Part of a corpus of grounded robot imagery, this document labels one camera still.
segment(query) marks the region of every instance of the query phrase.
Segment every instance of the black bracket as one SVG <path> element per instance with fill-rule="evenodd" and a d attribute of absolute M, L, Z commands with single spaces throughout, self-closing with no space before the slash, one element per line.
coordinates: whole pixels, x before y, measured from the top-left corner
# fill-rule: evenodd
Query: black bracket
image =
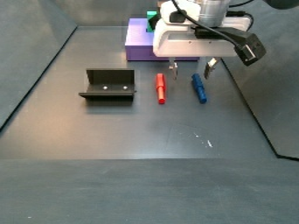
<path fill-rule="evenodd" d="M 134 97 L 134 70 L 86 69 L 88 90 L 78 95 L 89 100 Z"/>

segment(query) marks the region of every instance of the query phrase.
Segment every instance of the red marker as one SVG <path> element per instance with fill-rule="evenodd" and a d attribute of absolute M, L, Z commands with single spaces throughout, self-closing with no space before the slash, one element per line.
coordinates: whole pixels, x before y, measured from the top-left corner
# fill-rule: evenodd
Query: red marker
<path fill-rule="evenodd" d="M 156 88 L 156 93 L 157 93 L 157 101 L 160 104 L 164 104 L 164 75 L 158 73 L 154 76 L 154 88 Z"/>

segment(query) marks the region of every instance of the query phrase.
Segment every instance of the purple box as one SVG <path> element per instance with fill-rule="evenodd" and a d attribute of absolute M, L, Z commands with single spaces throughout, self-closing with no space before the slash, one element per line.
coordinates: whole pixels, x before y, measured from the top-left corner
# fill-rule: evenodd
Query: purple box
<path fill-rule="evenodd" d="M 153 53 L 154 34 L 145 31 L 146 18 L 129 18 L 125 35 L 126 60 L 168 60 Z M 197 57 L 174 58 L 174 60 L 197 60 Z"/>

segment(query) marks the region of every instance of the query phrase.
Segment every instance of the gray wall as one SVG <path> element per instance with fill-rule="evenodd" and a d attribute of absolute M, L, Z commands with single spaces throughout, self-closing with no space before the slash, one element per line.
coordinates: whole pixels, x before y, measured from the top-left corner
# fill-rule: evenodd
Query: gray wall
<path fill-rule="evenodd" d="M 156 0 L 52 0 L 78 25 L 126 25 L 129 18 L 145 18 Z"/>
<path fill-rule="evenodd" d="M 0 128 L 74 28 L 49 0 L 0 0 Z"/>
<path fill-rule="evenodd" d="M 249 67 L 237 58 L 225 61 L 276 153 L 299 158 L 299 8 L 275 10 L 255 1 L 245 9 L 267 55 Z"/>

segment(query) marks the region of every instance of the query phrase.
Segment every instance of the black cable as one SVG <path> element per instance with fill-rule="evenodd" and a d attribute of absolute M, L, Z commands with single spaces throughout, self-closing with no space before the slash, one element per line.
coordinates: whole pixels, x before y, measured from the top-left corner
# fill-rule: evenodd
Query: black cable
<path fill-rule="evenodd" d="M 174 0 L 172 0 L 172 4 L 176 8 L 176 10 L 182 14 L 182 16 L 193 23 L 196 24 L 198 27 L 201 27 L 204 30 L 213 32 L 216 34 L 218 34 L 237 49 L 241 49 L 239 43 L 231 38 L 228 37 L 225 34 L 222 34 L 218 31 L 214 31 L 213 29 L 210 29 L 208 26 L 205 26 L 204 24 L 200 24 L 196 20 L 193 20 L 188 14 L 181 10 L 181 8 L 178 7 L 177 3 L 174 2 Z"/>
<path fill-rule="evenodd" d="M 248 13 L 245 13 L 245 16 L 248 16 L 249 19 L 251 19 L 251 23 L 249 23 L 249 26 L 248 26 L 248 28 L 247 28 L 247 30 L 249 30 L 251 27 L 252 27 L 252 25 L 253 25 L 253 23 L 255 23 L 255 18 L 253 18 L 253 16 L 252 16 L 251 14 L 248 14 Z"/>
<path fill-rule="evenodd" d="M 249 3 L 253 2 L 253 1 L 255 1 L 255 0 L 249 0 L 249 1 L 245 1 L 244 3 L 232 4 L 232 5 L 229 6 L 229 8 L 235 8 L 235 7 L 239 7 L 239 6 L 244 5 L 244 4 L 249 4 Z"/>
<path fill-rule="evenodd" d="M 229 18 L 233 18 L 233 17 L 243 18 L 244 16 L 249 17 L 251 21 L 249 21 L 249 25 L 248 25 L 247 31 L 249 30 L 249 28 L 252 27 L 252 25 L 255 23 L 253 16 L 249 13 L 244 12 L 243 10 L 239 10 L 239 11 L 229 10 L 227 12 L 225 16 L 229 17 Z"/>

